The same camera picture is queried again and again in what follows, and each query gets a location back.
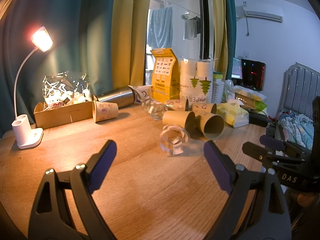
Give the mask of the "patterned paper cup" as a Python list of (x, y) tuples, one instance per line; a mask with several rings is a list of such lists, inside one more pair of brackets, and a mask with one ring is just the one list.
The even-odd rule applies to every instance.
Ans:
[(165, 106), (172, 111), (187, 111), (189, 109), (188, 99), (165, 100)]
[(118, 105), (112, 102), (93, 101), (93, 120), (95, 123), (118, 117)]
[(193, 103), (191, 110), (196, 113), (198, 111), (204, 111), (212, 114), (216, 114), (217, 106), (215, 103)]

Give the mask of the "plain kraft cup front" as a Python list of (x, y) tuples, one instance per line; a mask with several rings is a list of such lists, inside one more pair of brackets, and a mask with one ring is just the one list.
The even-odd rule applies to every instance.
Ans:
[(223, 132), (225, 126), (225, 121), (221, 115), (205, 111), (195, 113), (195, 122), (196, 127), (209, 140), (217, 138)]

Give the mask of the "plain kraft cup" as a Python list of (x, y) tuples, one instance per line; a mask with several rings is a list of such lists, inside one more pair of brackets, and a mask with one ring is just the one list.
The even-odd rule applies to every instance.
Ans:
[(188, 133), (195, 128), (195, 113), (192, 111), (166, 111), (162, 117), (162, 124), (177, 125)]
[(217, 138), (223, 132), (225, 126), (225, 121), (221, 115), (205, 111), (195, 113), (195, 122), (196, 127), (209, 140)]

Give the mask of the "paper cup pack with trees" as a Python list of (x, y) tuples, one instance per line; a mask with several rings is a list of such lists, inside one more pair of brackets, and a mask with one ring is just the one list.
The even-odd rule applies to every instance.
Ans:
[(193, 103), (211, 103), (213, 92), (213, 61), (180, 60), (180, 98)]

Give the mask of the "patterned bed blanket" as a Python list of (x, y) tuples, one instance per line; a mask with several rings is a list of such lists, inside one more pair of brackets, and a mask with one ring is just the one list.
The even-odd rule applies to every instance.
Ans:
[(303, 146), (309, 150), (312, 149), (314, 127), (313, 121), (304, 114), (298, 114), (293, 111), (283, 112), (278, 119), (278, 125), (289, 134), (289, 141)]

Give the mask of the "grey bed headboard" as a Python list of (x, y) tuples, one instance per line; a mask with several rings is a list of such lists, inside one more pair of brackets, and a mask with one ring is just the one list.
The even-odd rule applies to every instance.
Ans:
[(285, 71), (278, 105), (281, 110), (292, 110), (313, 119), (312, 102), (319, 96), (319, 72), (296, 62)]

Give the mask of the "clear plastic bag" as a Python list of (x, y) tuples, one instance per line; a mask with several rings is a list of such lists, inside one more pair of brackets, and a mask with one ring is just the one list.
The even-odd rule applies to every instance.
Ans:
[(228, 102), (229, 100), (234, 100), (234, 99), (235, 99), (234, 84), (232, 80), (225, 80), (222, 101)]

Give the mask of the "white desk lamp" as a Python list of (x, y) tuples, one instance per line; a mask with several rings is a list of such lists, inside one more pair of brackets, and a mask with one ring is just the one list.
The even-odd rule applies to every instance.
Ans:
[(17, 147), (20, 150), (28, 148), (35, 148), (38, 146), (43, 138), (42, 128), (32, 128), (29, 121), (29, 109), (28, 109), (28, 95), (22, 86), (18, 85), (18, 79), (25, 63), (35, 53), (40, 50), (43, 53), (48, 51), (53, 46), (53, 41), (48, 33), (46, 27), (41, 26), (31, 36), (31, 41), (34, 45), (32, 51), (23, 59), (20, 64), (14, 81), (14, 120), (11, 123), (12, 130), (16, 139)]

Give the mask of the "yellow green sponge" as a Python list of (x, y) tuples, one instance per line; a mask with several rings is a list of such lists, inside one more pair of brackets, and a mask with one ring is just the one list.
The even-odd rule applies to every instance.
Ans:
[(223, 79), (223, 74), (220, 72), (213, 72), (213, 79), (214, 80)]

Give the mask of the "yellow curtain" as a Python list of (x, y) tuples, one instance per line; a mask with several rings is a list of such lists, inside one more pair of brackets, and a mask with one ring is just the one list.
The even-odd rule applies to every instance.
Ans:
[(226, 25), (226, 0), (213, 0), (214, 16), (214, 68), (226, 79), (228, 68), (228, 44)]
[(113, 88), (144, 81), (146, 29), (150, 0), (114, 0), (111, 34)]

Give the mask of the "clear plastic bottle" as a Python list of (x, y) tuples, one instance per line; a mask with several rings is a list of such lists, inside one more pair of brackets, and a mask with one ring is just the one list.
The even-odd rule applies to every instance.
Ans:
[(168, 110), (165, 104), (149, 96), (142, 101), (142, 107), (156, 121), (162, 120), (164, 113)]

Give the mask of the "blue hanging towel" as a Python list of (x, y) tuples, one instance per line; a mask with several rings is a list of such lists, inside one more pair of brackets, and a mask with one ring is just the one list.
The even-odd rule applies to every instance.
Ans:
[(173, 40), (172, 7), (150, 10), (147, 44), (152, 49), (171, 48)]

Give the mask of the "teal curtain right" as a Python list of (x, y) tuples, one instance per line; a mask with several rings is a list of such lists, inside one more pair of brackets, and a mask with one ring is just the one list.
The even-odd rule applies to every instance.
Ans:
[(226, 80), (232, 78), (233, 58), (236, 48), (236, 8), (235, 0), (226, 0), (226, 26), (227, 26), (227, 46), (228, 46), (228, 67)]

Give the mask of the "teal curtain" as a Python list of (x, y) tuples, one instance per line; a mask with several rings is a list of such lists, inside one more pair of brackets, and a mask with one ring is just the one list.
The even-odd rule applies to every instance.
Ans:
[(113, 0), (5, 0), (1, 17), (1, 132), (14, 120), (14, 81), (32, 51), (31, 36), (44, 26), (53, 46), (35, 51), (21, 70), (18, 85), (28, 94), (29, 120), (43, 100), (42, 81), (60, 72), (88, 74), (94, 94), (113, 88), (111, 25)]
[(228, 46), (228, 67), (226, 80), (232, 78), (233, 58), (236, 48), (236, 8), (235, 0), (226, 0), (226, 26), (227, 26), (227, 46)]

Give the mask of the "yellow curtain left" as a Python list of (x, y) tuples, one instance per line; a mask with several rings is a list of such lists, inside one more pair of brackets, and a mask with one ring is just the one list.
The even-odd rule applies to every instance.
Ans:
[(146, 29), (150, 0), (114, 0), (111, 34), (113, 88), (144, 81)]

